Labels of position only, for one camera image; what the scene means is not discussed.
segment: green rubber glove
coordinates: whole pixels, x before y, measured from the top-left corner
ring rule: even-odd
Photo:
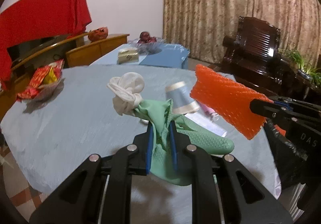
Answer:
[[[209,154],[228,154],[233,151],[234,143],[204,129],[184,115],[173,114],[173,101],[143,100],[134,115],[148,120],[153,125],[153,153],[150,172],[159,178],[176,185],[186,186],[191,184],[191,179],[180,176],[173,169],[171,144],[168,127],[172,120],[175,121],[177,132],[189,136],[192,144],[199,146]]]

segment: potted plant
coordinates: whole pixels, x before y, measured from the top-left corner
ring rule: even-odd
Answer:
[[[321,73],[318,72],[320,68],[314,68],[312,65],[304,60],[302,55],[297,49],[281,49],[279,50],[281,54],[288,57],[293,61],[297,68],[298,72],[308,80],[311,80],[311,83],[316,87],[321,85]]]

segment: orange pumpkin decoration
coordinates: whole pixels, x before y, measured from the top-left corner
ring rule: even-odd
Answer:
[[[100,27],[98,29],[89,31],[88,39],[91,42],[95,42],[97,40],[105,39],[107,38],[107,36],[108,36],[108,28],[105,26],[105,27]]]

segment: tiled floor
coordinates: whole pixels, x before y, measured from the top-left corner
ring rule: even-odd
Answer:
[[[0,148],[4,186],[12,204],[20,214],[29,220],[33,211],[47,198],[47,195],[33,189],[25,179],[8,147]]]

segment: metal screw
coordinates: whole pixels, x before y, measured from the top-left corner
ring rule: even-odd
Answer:
[[[224,159],[225,159],[226,161],[231,162],[231,161],[234,161],[234,156],[231,155],[231,154],[227,154],[227,155],[224,156]]]
[[[137,146],[135,144],[130,144],[127,146],[127,150],[129,151],[135,151],[137,149]]]
[[[92,154],[89,156],[89,161],[95,162],[98,161],[99,155],[98,154]]]
[[[186,146],[186,149],[189,151],[196,151],[197,147],[193,144],[189,144],[188,146]]]

